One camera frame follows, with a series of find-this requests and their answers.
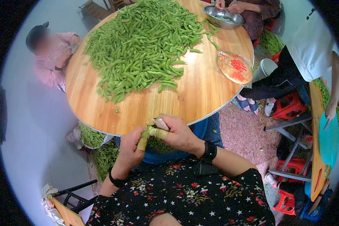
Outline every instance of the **teal cutting board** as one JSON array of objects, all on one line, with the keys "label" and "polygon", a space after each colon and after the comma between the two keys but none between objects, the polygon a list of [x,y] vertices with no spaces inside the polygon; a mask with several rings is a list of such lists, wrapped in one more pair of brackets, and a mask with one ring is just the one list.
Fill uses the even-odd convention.
[{"label": "teal cutting board", "polygon": [[339,146],[339,126],[337,114],[335,114],[335,118],[329,122],[328,127],[324,130],[324,126],[327,121],[328,120],[325,118],[324,112],[320,119],[319,150],[321,160],[333,168],[337,161]]}]

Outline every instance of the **wooden board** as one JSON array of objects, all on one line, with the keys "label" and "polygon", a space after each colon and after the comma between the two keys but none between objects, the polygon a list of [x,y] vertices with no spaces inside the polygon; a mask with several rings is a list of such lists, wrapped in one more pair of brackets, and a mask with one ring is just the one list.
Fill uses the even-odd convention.
[{"label": "wooden board", "polygon": [[[311,201],[315,201],[325,183],[325,163],[321,160],[319,151],[319,124],[321,115],[324,113],[323,100],[320,88],[314,82],[310,82],[311,108],[313,117],[313,167],[311,174]],[[321,170],[320,181],[316,187],[319,172]]]},{"label": "wooden board", "polygon": [[55,208],[60,213],[66,226],[84,226],[85,223],[82,217],[64,206],[61,202],[53,198]]},{"label": "wooden board", "polygon": [[[190,12],[197,14],[198,20],[206,18],[202,7],[208,3],[199,0],[179,0],[179,3]],[[113,13],[102,20],[97,26],[110,21],[117,15]],[[203,54],[187,52],[182,55],[188,65],[184,74],[177,79],[178,92],[166,88],[158,94],[160,84],[139,93],[127,94],[124,101],[113,104],[104,102],[96,93],[96,85],[100,81],[98,71],[88,62],[88,55],[81,55],[86,46],[87,36],[82,40],[68,65],[66,76],[66,95],[74,114],[85,124],[94,129],[111,134],[126,134],[139,125],[144,125],[146,119],[169,113],[181,116],[186,123],[214,113],[240,90],[241,86],[225,77],[217,66],[218,51],[203,36],[203,43],[195,46]],[[235,30],[221,30],[212,36],[212,41],[218,43],[220,51],[240,54],[253,63],[253,48],[251,40],[242,26]]]}]

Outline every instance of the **hand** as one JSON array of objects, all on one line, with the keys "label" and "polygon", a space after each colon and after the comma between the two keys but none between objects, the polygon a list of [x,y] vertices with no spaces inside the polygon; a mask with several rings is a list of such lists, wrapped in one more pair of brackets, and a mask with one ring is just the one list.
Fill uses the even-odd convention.
[{"label": "hand", "polygon": [[137,143],[140,135],[146,130],[146,126],[136,127],[122,136],[119,155],[112,169],[114,179],[126,179],[131,168],[138,165],[144,158],[145,152],[137,149]]},{"label": "hand", "polygon": [[225,0],[216,0],[215,1],[215,8],[220,10],[220,11],[223,11],[223,9],[226,7],[225,5]]},{"label": "hand", "polygon": [[183,119],[167,114],[160,114],[160,117],[170,128],[164,139],[167,144],[197,157],[203,155],[205,142],[195,136]]},{"label": "hand", "polygon": [[60,57],[58,58],[58,61],[56,63],[55,66],[57,66],[58,68],[62,68],[64,66],[65,61],[72,55],[72,49],[70,47],[68,47],[67,49],[65,49],[62,54],[60,55]]},{"label": "hand", "polygon": [[80,42],[80,37],[77,37],[75,35],[73,35],[71,39],[72,39],[72,43],[74,45],[76,45],[76,44],[78,44]]},{"label": "hand", "polygon": [[337,110],[337,103],[335,101],[330,100],[330,102],[325,108],[325,118],[328,119],[328,121],[326,122],[326,125],[324,126],[324,130],[327,128],[330,121],[335,118],[336,110]]},{"label": "hand", "polygon": [[244,10],[246,10],[246,5],[247,5],[246,2],[239,2],[239,1],[231,2],[231,4],[228,6],[228,8],[226,8],[226,10],[229,13],[238,13],[238,14],[240,14]]}]

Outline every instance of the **round wooden table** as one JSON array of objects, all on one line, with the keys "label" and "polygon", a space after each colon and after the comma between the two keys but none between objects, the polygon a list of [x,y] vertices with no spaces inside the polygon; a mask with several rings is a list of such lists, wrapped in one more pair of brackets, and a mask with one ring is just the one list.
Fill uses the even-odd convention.
[{"label": "round wooden table", "polygon": [[[208,5],[199,0],[179,0],[179,3],[190,12],[198,15],[198,20],[206,18],[202,7]],[[117,15],[111,14],[92,30],[110,21]],[[159,83],[139,93],[127,94],[124,101],[113,104],[112,101],[104,102],[104,98],[97,93],[97,83],[100,81],[98,71],[89,61],[88,55],[81,55],[88,35],[83,38],[77,51],[68,65],[66,76],[66,96],[74,114],[83,123],[100,132],[124,135],[139,125],[144,125],[150,117],[159,113],[168,113],[181,116],[188,124],[200,121],[225,106],[237,95],[242,86],[227,79],[217,66],[218,51],[203,36],[203,43],[197,44],[203,54],[189,52],[181,57],[187,65],[184,74],[177,79],[178,92],[166,88],[158,94]],[[220,51],[240,54],[251,60],[254,52],[251,40],[242,26],[234,30],[224,30],[212,36],[212,41],[220,46]]]}]

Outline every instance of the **stainless steel bowl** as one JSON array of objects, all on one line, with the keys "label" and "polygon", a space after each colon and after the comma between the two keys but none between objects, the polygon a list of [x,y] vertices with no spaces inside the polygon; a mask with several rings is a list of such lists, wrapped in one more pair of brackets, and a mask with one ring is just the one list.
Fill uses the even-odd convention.
[{"label": "stainless steel bowl", "polygon": [[[208,20],[213,25],[222,29],[230,30],[246,23],[246,20],[239,14],[229,13],[227,11],[219,11],[215,8],[214,5],[206,5],[202,8],[202,10],[207,14]],[[221,20],[216,16],[223,16],[225,19],[229,19],[230,21],[228,22]]]}]

